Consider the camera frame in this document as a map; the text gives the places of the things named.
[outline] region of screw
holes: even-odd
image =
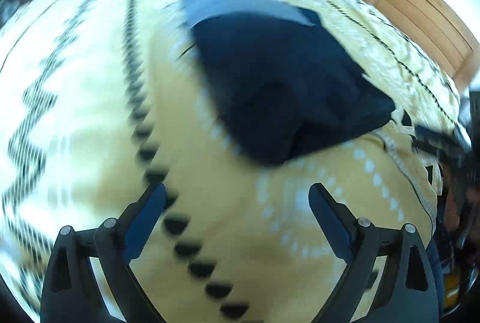
[[[417,229],[413,224],[407,224],[405,225],[405,231],[410,232],[410,234],[415,234],[415,231],[417,231]]]
[[[370,227],[371,221],[366,217],[361,217],[358,219],[358,224],[360,224],[362,227]]]
[[[61,228],[60,233],[62,235],[68,235],[68,234],[70,234],[70,231],[71,231],[70,226],[64,226],[64,227]]]
[[[117,219],[114,219],[113,217],[111,217],[110,219],[107,219],[103,222],[103,226],[106,228],[106,229],[111,229],[112,227],[114,227],[115,225],[117,224]]]

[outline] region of black triangle pattern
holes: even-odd
[[[231,284],[208,283],[205,287],[205,293],[215,300],[227,297],[233,289]]]
[[[223,303],[220,312],[228,319],[240,319],[250,307],[249,303]]]
[[[137,8],[136,0],[129,0],[127,7],[127,15],[124,27],[124,48],[125,48],[125,82],[126,95],[128,96],[128,106],[131,107],[130,119],[136,124],[132,138],[140,141],[141,144],[138,149],[137,158],[143,163],[150,164],[158,152],[157,146],[146,144],[150,138],[154,127],[145,124],[149,109],[145,106],[145,93],[142,92],[144,82],[141,80],[143,71],[142,59],[139,54],[137,45]],[[194,46],[190,46],[184,51],[180,58],[185,55]],[[167,170],[147,169],[144,175],[146,182],[151,184],[162,183],[167,176]],[[167,194],[164,212],[168,211],[172,205],[175,204],[178,196],[174,194]],[[163,229],[174,238],[183,234],[186,230],[190,218],[181,214],[169,215],[167,214],[162,222]],[[215,270],[216,263],[214,262],[200,262],[193,261],[195,257],[202,250],[202,243],[199,241],[177,241],[174,245],[174,256],[179,261],[190,261],[188,265],[188,272],[192,277],[198,279],[210,278]],[[205,287],[205,293],[212,299],[221,300],[227,297],[233,285],[228,283],[208,283]],[[220,308],[220,312],[227,319],[236,320],[241,318],[248,310],[248,303],[224,303]]]

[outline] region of metal bolt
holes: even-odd
[[[70,231],[71,231],[70,226],[64,226],[64,227],[61,228],[60,233],[62,235],[68,235],[68,234],[70,234]]]
[[[361,217],[358,219],[358,224],[360,224],[362,227],[370,227],[371,221],[366,217]]]
[[[410,232],[410,234],[415,234],[415,231],[417,231],[417,229],[413,224],[407,224],[405,226],[405,231]]]
[[[117,219],[114,219],[113,217],[111,217],[110,219],[107,219],[103,222],[103,226],[107,229],[111,229],[116,224],[117,224]]]

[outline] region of light blue fabric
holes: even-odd
[[[187,12],[187,24],[193,28],[206,19],[230,13],[261,14],[305,26],[314,26],[302,12],[278,0],[182,0]]]

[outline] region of black zigzag pattern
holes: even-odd
[[[39,66],[42,68],[40,76],[25,89],[22,96],[27,115],[8,143],[7,154],[17,169],[17,175],[11,186],[1,195],[2,211],[8,229],[32,257],[33,268],[20,267],[20,291],[36,313],[39,313],[40,289],[46,269],[46,265],[41,265],[42,254],[51,253],[53,241],[17,216],[18,207],[37,187],[47,164],[45,151],[34,145],[29,135],[40,119],[55,106],[57,95],[43,89],[43,85],[64,64],[65,60],[59,56],[77,40],[78,34],[75,31],[95,1],[83,0],[75,15],[65,22],[66,28],[63,33],[55,38],[56,46],[53,51],[40,61]],[[33,280],[36,300],[30,296],[26,286],[26,277],[33,272],[37,272]]]

